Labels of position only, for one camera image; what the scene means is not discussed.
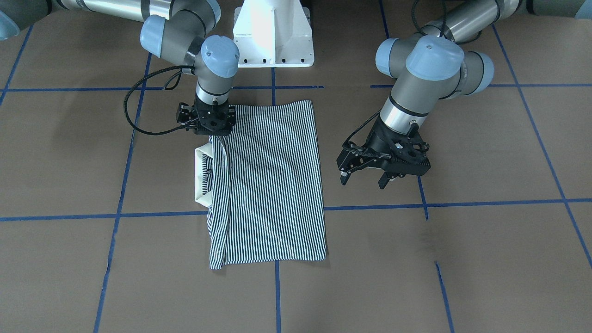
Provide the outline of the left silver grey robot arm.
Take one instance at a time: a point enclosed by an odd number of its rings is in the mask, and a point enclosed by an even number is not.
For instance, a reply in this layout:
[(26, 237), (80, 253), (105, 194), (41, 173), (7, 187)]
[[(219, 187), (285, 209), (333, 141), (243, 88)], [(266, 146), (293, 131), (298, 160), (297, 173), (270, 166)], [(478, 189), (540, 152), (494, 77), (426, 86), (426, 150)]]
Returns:
[(416, 25), (408, 38), (389, 38), (376, 51), (379, 72), (394, 78), (389, 97), (371, 116), (374, 124), (363, 145), (347, 138), (336, 163), (340, 181), (365, 168), (382, 169), (379, 188), (406, 175), (429, 171), (429, 144), (419, 133), (439, 100), (482, 92), (494, 78), (494, 63), (461, 44), (478, 38), (484, 28), (516, 13), (591, 18), (589, 0), (466, 0), (442, 17)]

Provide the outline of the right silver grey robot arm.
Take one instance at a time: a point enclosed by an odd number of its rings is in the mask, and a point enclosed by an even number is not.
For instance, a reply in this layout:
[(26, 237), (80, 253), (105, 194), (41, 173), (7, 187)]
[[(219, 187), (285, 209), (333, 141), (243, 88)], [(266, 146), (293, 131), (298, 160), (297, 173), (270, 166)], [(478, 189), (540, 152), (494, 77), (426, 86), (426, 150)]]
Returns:
[(3, 0), (1, 39), (17, 36), (59, 9), (142, 22), (142, 47), (169, 62), (175, 77), (192, 74), (197, 78), (194, 105), (179, 104), (178, 126), (173, 130), (230, 135), (236, 118), (228, 96), (240, 53), (232, 39), (211, 35), (221, 17), (216, 0)]

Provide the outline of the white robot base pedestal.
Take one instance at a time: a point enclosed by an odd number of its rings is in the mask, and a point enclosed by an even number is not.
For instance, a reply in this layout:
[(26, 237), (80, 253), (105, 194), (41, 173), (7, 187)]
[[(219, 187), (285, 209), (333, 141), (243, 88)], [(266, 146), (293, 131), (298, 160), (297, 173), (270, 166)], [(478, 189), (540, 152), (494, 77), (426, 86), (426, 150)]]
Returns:
[(245, 0), (234, 10), (240, 68), (308, 68), (315, 63), (310, 0)]

